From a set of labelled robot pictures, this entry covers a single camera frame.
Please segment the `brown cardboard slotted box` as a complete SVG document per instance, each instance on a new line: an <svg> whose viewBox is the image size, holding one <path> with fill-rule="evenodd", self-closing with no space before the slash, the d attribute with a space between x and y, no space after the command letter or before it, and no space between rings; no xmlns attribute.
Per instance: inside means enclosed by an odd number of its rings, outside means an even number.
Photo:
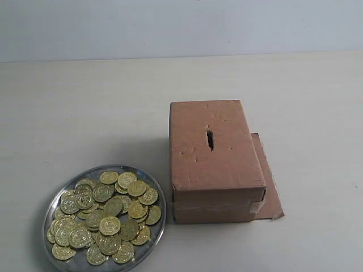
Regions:
<svg viewBox="0 0 363 272"><path fill-rule="evenodd" d="M255 220L266 183L240 101L171 103L169 139L178 224Z"/></svg>

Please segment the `gold coin right of top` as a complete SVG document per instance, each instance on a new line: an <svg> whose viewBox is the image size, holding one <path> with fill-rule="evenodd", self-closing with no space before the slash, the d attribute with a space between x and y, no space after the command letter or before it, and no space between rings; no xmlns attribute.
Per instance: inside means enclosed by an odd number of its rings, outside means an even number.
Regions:
<svg viewBox="0 0 363 272"><path fill-rule="evenodd" d="M128 194L132 197L139 197L146 192L147 185L144 181L136 180L128 185Z"/></svg>

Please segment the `gold coin far right edge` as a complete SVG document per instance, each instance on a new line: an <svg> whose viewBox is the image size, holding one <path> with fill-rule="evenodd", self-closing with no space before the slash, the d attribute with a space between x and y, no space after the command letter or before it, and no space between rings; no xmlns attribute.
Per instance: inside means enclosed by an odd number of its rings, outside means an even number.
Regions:
<svg viewBox="0 0 363 272"><path fill-rule="evenodd" d="M158 192L154 188L147 188L143 195L139 196L139 202L143 205L152 205L158 200Z"/></svg>

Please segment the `gold coin upper right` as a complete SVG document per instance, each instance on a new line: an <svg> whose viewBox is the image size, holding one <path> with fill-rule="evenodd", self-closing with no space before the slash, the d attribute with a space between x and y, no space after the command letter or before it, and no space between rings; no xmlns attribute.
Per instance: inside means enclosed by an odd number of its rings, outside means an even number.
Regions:
<svg viewBox="0 0 363 272"><path fill-rule="evenodd" d="M134 181L137 181L137 180L138 180L138 178L137 178L136 174L134 174L132 172L123 172L119 175L117 183L121 188L127 189L131 183L133 183Z"/></svg>

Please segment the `gold coin top of pile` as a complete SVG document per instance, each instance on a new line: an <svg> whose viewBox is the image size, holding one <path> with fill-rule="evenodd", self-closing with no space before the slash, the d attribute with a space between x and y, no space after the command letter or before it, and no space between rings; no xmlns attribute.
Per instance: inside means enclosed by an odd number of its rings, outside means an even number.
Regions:
<svg viewBox="0 0 363 272"><path fill-rule="evenodd" d="M118 178L119 174L116 171L105 171L100 175L99 180L101 183L109 185L114 184Z"/></svg>

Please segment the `gold coin of pile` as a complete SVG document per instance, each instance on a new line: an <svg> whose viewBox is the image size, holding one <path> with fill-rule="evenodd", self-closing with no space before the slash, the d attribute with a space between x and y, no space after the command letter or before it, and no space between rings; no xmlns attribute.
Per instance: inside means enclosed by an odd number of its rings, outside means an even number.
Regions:
<svg viewBox="0 0 363 272"><path fill-rule="evenodd" d="M114 184L118 178L119 174L116 171L105 171L100 175L99 180L101 183L109 185Z"/></svg>
<svg viewBox="0 0 363 272"><path fill-rule="evenodd" d="M119 198L110 198L104 205L104 212L108 216L118 216L123 209L123 202Z"/></svg>

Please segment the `gold coin centre of pile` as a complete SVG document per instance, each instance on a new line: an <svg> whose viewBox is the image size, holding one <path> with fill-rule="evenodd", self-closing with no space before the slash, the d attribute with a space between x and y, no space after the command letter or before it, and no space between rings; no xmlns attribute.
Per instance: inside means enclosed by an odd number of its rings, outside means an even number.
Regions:
<svg viewBox="0 0 363 272"><path fill-rule="evenodd" d="M104 205L104 212L108 216L118 216L123 209L123 202L119 198L110 198Z"/></svg>

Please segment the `round steel plate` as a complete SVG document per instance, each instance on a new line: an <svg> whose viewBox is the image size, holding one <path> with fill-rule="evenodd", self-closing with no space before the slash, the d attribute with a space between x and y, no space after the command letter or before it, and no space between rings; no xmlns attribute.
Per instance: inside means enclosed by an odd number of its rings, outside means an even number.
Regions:
<svg viewBox="0 0 363 272"><path fill-rule="evenodd" d="M108 260L105 263L93 266L86 260L86 249L78 249L75 256L68 260L58 260L52 254L53 245L48 241L46 231L51 225L51 220L54 219L53 214L61 204L61 195L68 189L72 189L76 186L77 182L83 178L98 178L102 172L105 171L117 171L122 172L133 172L137 177L141 178L148 185L151 185L156 189L159 194L157 204L161 208L161 219L158 223L151 226L151 240L145 245L138 247L133 260L126 264L117 264L114 261ZM88 169L75 177L71 178L67 183L63 184L54 195L50 204L48 205L47 211L44 214L44 219L41 228L41 241L44 250L44 255L48 257L51 264L58 271L132 271L138 265L140 265L146 258L153 252L158 245L166 226L167 221L167 201L165 193L160 183L149 173L142 169L131 167L121 164L109 164L101 165L95 168Z"/></svg>

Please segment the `gold coin lower centre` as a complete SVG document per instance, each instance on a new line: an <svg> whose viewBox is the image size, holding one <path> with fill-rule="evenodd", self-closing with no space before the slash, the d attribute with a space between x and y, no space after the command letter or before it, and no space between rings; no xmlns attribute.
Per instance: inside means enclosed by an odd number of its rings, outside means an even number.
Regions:
<svg viewBox="0 0 363 272"><path fill-rule="evenodd" d="M119 232L121 222L115 216L106 216L99 223L99 231L106 236L112 236Z"/></svg>

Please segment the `gold coin left middle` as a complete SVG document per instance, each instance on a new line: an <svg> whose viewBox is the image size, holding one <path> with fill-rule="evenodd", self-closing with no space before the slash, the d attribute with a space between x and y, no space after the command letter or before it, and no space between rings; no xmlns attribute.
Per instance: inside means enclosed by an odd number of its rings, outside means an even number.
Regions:
<svg viewBox="0 0 363 272"><path fill-rule="evenodd" d="M90 191L84 191L75 196L75 204L81 210L91 208L94 203L93 193Z"/></svg>

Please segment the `gold coin bottom right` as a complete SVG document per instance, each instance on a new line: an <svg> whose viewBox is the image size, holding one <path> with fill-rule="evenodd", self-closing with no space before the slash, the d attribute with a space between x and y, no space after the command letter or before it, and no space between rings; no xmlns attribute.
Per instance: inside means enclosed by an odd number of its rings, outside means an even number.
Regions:
<svg viewBox="0 0 363 272"><path fill-rule="evenodd" d="M122 241L118 251L112 255L117 264L125 264L134 258L135 248L129 241Z"/></svg>

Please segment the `gold coin bottom middle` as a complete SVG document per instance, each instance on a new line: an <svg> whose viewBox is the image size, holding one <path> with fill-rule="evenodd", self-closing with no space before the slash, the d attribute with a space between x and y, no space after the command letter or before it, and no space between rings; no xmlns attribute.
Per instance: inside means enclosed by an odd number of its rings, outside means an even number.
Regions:
<svg viewBox="0 0 363 272"><path fill-rule="evenodd" d="M104 255L96 244L93 244L88 248L86 259L90 265L98 266L105 263L108 256Z"/></svg>

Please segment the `gold coin bottom left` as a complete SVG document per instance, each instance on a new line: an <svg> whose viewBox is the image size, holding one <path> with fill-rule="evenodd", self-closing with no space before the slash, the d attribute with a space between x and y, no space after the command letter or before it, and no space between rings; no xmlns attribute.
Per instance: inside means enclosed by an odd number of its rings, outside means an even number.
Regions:
<svg viewBox="0 0 363 272"><path fill-rule="evenodd" d="M53 257L60 261L66 261L76 255L76 251L69 246L54 244L52 247Z"/></svg>

